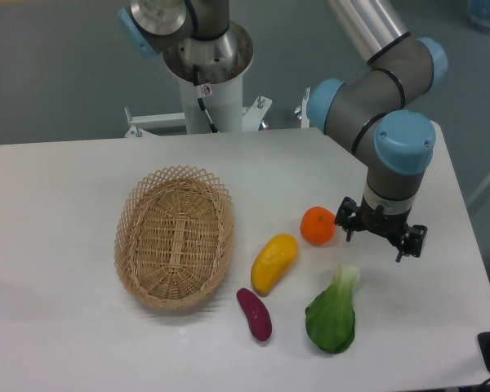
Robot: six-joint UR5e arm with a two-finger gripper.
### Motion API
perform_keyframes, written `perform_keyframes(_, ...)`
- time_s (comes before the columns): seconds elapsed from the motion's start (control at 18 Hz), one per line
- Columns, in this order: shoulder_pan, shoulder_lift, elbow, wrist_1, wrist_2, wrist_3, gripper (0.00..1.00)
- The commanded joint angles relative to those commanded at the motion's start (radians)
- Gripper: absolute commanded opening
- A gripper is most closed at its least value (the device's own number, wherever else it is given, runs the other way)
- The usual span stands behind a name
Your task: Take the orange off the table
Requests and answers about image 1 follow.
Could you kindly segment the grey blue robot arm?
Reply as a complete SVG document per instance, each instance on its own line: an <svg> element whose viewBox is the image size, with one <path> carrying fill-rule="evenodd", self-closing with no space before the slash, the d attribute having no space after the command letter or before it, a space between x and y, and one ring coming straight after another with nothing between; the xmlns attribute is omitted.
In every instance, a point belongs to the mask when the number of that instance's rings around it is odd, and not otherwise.
<svg viewBox="0 0 490 392"><path fill-rule="evenodd" d="M409 225L408 216L436 131L407 105L442 80L446 53L432 39L413 38L387 1L331 1L329 7L369 68L351 84L321 82L303 108L315 127L367 167L362 201L345 198L335 222L347 234L386 238L399 256L418 257L427 228ZM118 20L141 55L161 55L176 77L188 133L245 129L243 75L253 45L230 19L227 1L133 1Z"/></svg>

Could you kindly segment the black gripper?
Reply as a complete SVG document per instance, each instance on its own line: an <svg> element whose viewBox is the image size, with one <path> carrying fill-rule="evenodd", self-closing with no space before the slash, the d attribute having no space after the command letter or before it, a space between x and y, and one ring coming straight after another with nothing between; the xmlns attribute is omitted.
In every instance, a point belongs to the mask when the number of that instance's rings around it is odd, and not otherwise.
<svg viewBox="0 0 490 392"><path fill-rule="evenodd" d="M403 257L421 256L428 228L425 225L407 224L410 209L401 214L386 214L382 206L372 208L363 198L361 205L350 197L344 197L338 208L334 224L346 232L346 241L352 239L354 232L368 231L385 238L398 249L395 261Z"/></svg>

